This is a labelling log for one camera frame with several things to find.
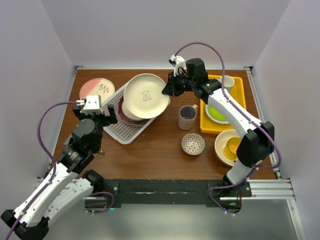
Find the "red rimmed cream plate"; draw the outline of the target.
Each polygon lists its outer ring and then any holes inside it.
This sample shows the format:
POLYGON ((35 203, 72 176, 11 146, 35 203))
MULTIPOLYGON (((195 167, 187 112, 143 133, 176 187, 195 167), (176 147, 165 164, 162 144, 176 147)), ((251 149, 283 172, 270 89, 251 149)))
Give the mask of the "red rimmed cream plate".
POLYGON ((127 121, 130 121, 130 122, 137 122, 137 121, 143 120, 142 118, 135 116, 134 114, 132 114, 128 110, 128 108, 126 107, 126 105, 124 103, 123 96, 120 98, 119 103, 118 103, 118 114, 123 116, 124 119, 126 119, 127 121))

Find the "pink dotted scalloped plate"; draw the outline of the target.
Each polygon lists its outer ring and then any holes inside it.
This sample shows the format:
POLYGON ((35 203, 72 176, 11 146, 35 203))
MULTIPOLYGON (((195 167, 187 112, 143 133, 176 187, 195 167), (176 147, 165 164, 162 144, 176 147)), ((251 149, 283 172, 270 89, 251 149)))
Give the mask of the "pink dotted scalloped plate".
POLYGON ((129 120, 129 118, 126 117, 121 111, 118 111, 118 115, 119 115, 120 119, 129 126, 143 126, 150 120, 150 119, 129 120))

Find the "pink cream branch plate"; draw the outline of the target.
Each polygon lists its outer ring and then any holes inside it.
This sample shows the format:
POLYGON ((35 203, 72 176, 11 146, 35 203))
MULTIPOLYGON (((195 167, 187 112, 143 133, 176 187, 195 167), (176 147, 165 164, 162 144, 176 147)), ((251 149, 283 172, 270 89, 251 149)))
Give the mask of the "pink cream branch plate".
POLYGON ((99 95, 101 102, 106 101, 115 93, 114 84, 106 78, 94 78, 87 81, 79 91, 79 98, 85 99, 87 96, 99 95))

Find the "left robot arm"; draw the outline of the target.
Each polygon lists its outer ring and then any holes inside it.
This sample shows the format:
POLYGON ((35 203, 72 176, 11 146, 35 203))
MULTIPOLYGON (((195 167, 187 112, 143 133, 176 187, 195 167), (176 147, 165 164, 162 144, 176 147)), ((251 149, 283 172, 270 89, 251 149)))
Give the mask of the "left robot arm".
POLYGON ((88 170, 76 177, 100 152, 103 128, 117 123, 114 107, 108 105, 109 115, 100 107, 85 109, 78 103, 72 110, 79 122, 58 160, 51 160, 49 174, 20 206, 0 216, 10 228, 5 239, 15 233, 21 240, 42 240, 58 218, 85 197, 103 196, 106 206, 102 213, 113 207, 115 197, 106 191, 101 175, 88 170))

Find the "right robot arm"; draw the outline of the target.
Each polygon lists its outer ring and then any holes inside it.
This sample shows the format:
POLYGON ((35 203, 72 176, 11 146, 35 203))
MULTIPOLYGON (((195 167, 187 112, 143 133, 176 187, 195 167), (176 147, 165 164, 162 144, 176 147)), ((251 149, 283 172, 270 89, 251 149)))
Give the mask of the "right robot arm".
POLYGON ((225 89, 225 76, 221 80, 210 79, 205 63, 200 58, 184 60, 172 55, 169 63, 174 70, 162 93, 178 97, 184 92, 193 92, 205 104, 216 109, 233 126, 241 138, 236 151, 236 162, 225 175, 223 192, 235 196, 244 182, 267 156, 275 150, 275 128, 270 122, 263 123, 248 113, 225 89))

